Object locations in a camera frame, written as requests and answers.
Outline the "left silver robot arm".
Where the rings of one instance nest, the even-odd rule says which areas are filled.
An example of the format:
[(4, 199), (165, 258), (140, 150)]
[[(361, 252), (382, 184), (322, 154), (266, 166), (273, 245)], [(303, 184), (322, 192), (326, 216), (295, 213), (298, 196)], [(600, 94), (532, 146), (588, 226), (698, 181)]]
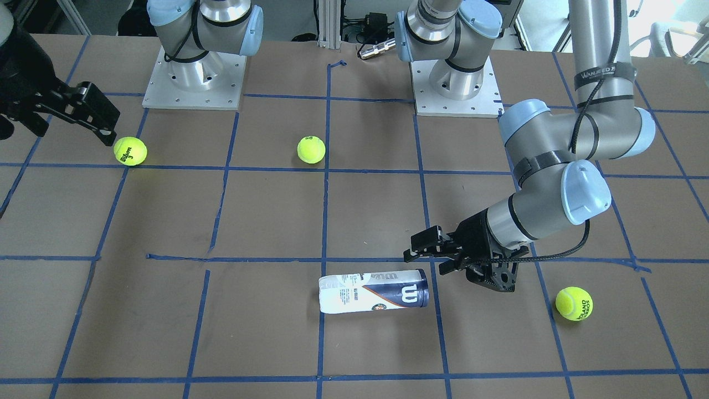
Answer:
[(519, 190), (453, 232), (416, 233), (405, 262), (444, 257), (441, 275), (463, 270), (469, 282), (512, 292), (520, 263), (564, 258), (585, 245), (590, 220), (612, 204), (594, 161), (646, 151), (656, 124), (635, 106), (627, 3), (570, 1), (569, 18), (577, 112), (555, 115), (539, 99), (506, 109), (498, 122)]

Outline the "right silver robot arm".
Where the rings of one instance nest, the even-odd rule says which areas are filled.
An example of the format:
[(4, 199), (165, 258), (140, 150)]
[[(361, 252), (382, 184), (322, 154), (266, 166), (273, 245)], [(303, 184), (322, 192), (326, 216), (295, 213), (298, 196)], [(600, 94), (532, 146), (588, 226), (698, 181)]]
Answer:
[[(263, 40), (263, 10), (250, 1), (149, 1), (147, 13), (161, 41), (143, 105), (153, 109), (237, 110), (246, 58)], [(69, 86), (50, 57), (2, 7), (2, 139), (15, 123), (43, 137), (50, 114), (116, 141), (119, 109), (94, 83)]]

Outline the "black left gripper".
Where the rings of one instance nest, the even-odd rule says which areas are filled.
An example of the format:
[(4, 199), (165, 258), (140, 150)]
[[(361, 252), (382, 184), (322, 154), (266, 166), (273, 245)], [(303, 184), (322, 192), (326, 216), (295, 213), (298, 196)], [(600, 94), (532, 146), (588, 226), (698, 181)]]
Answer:
[(516, 288), (517, 259), (529, 253), (525, 243), (516, 249), (499, 244), (489, 230), (487, 214), (479, 213), (463, 220), (448, 234), (441, 226), (432, 226), (412, 235), (403, 260), (409, 263), (423, 256), (450, 258), (440, 263), (440, 275), (464, 271), (469, 282), (511, 293)]

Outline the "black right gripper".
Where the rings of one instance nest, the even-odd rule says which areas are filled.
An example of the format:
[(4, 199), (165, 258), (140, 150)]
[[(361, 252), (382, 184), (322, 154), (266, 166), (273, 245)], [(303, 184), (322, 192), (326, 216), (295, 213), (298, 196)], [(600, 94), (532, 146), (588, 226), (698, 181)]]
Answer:
[(55, 75), (48, 54), (24, 28), (2, 23), (1, 137), (14, 134), (13, 122), (42, 138), (48, 122), (41, 113), (94, 132), (108, 147), (116, 141), (121, 112), (94, 83), (69, 86)]

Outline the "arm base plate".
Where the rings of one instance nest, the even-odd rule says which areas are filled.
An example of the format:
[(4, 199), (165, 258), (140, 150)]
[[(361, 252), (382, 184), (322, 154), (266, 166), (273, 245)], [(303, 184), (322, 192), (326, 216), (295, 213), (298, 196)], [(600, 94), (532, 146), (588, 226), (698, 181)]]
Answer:
[(194, 63), (165, 61), (158, 53), (142, 106), (148, 109), (237, 111), (246, 56), (209, 52)]
[(409, 66), (420, 116), (497, 118), (504, 113), (491, 58), (471, 74), (451, 69), (444, 60), (414, 61)]

